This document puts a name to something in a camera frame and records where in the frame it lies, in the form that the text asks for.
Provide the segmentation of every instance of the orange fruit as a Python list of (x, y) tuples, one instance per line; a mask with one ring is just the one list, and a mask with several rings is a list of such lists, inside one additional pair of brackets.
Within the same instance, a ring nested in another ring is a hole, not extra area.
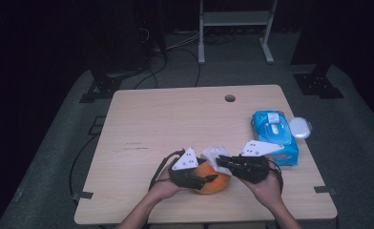
[(205, 183), (201, 189), (196, 189), (201, 194), (213, 194), (228, 186), (231, 176), (219, 173), (214, 170), (214, 167), (208, 162), (204, 161), (193, 171), (193, 175), (198, 177), (207, 177), (209, 175), (218, 175), (212, 182)]

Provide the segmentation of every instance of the metal stand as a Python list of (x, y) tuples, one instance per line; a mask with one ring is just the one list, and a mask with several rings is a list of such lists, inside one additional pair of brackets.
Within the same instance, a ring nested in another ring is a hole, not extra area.
[(273, 0), (271, 10), (259, 11), (225, 11), (204, 12), (203, 0), (199, 2), (199, 41), (198, 63), (205, 63), (204, 27), (206, 26), (254, 26), (265, 25), (264, 37), (260, 39), (267, 63), (273, 64), (274, 59), (268, 48), (268, 37), (273, 25), (278, 0)]

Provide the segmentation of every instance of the black wall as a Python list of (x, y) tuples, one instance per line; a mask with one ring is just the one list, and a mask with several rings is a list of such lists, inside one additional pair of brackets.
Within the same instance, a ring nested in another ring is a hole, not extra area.
[(0, 216), (86, 70), (73, 16), (62, 2), (0, 1)]

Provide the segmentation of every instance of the hand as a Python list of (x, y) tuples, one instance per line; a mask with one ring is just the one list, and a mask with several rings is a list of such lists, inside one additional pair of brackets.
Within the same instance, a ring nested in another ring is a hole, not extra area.
[[(274, 161), (271, 156), (266, 157), (267, 159)], [(276, 168), (276, 165), (273, 162), (269, 162), (269, 166), (272, 169)], [(250, 189), (250, 191), (252, 191), (256, 199), (266, 208), (270, 209), (273, 206), (283, 204), (279, 179), (275, 173), (269, 172), (267, 178), (257, 184), (244, 179), (241, 179), (241, 181)]]
[(157, 182), (154, 184), (152, 189), (148, 192), (150, 196), (156, 198), (158, 201), (161, 201), (165, 198), (170, 198), (174, 196), (181, 190), (185, 188), (178, 187), (175, 185), (169, 176), (169, 167), (172, 163), (165, 166), (157, 178)]

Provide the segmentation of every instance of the white lid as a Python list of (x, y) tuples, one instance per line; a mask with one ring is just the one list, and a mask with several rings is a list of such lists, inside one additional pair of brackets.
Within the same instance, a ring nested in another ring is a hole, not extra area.
[(291, 134), (295, 138), (307, 138), (311, 135), (311, 126), (305, 118), (302, 117), (294, 117), (289, 122), (289, 128), (291, 130)]

